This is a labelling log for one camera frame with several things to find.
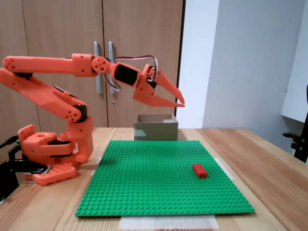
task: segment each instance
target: white paper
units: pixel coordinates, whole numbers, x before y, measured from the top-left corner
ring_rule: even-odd
[[[221,163],[219,158],[214,158],[214,160],[217,162],[217,164],[221,167],[221,169],[226,173],[226,175],[230,178],[230,180],[235,180],[233,175],[224,167],[224,165]]]
[[[218,229],[215,215],[122,216],[121,230]]]
[[[167,124],[170,124],[172,122],[173,122],[172,119],[164,119],[163,120],[163,123],[167,123]]]
[[[97,165],[100,163],[101,159],[102,159],[101,157],[100,157],[100,158],[98,158]],[[94,175],[95,170],[92,170],[92,172],[91,172],[91,176],[93,176],[93,175]]]
[[[146,136],[143,130],[134,130],[135,136]]]
[[[25,183],[25,184],[35,184],[36,182],[34,180],[25,180],[23,183]]]

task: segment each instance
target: robotic arm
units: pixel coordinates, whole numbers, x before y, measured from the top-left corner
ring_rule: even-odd
[[[32,165],[40,164],[41,171],[46,170],[42,166],[53,166],[47,174],[29,171],[32,174],[25,175],[26,180],[34,180],[41,185],[76,176],[77,163],[87,161],[93,151],[93,122],[92,117],[87,115],[84,102],[67,91],[44,83],[34,77],[33,73],[73,74],[76,77],[95,77],[98,73],[109,73],[115,83],[121,82],[135,88],[133,99],[141,103],[184,107],[181,92],[160,70],[148,64],[141,71],[125,63],[114,64],[104,57],[91,54],[73,54],[68,59],[8,56],[3,64],[0,83],[67,121],[67,130],[60,135],[36,132],[34,125],[18,131],[20,145],[11,150],[10,161],[14,161],[14,154],[21,150],[25,161]],[[182,104],[156,96],[157,84],[175,95]]]

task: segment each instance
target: table surface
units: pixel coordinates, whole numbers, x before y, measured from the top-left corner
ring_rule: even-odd
[[[117,231],[120,217],[77,218],[74,213],[109,141],[133,139],[133,128],[96,128],[94,151],[78,166],[77,177],[47,186],[21,184],[0,205],[0,230]],[[219,230],[308,230],[305,163],[245,129],[179,129],[179,140],[199,140],[220,158],[256,210],[217,215]]]

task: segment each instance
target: cardboard box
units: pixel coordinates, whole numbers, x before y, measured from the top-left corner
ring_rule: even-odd
[[[173,114],[138,114],[136,141],[177,141],[179,123]]]

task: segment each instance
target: metal handle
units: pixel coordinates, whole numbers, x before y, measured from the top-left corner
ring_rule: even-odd
[[[98,43],[94,42],[94,54],[98,56]],[[98,94],[102,93],[101,89],[101,74],[99,73],[96,77],[96,90]]]
[[[114,49],[113,49],[114,45],[113,45],[112,42],[109,42],[108,45],[109,45],[109,60],[111,62],[113,62],[114,61]],[[109,74],[109,78],[110,78],[110,83],[113,85],[114,81],[112,79],[112,75],[111,74]],[[113,87],[110,87],[110,92],[111,92],[111,94],[114,94],[115,93],[115,89]]]

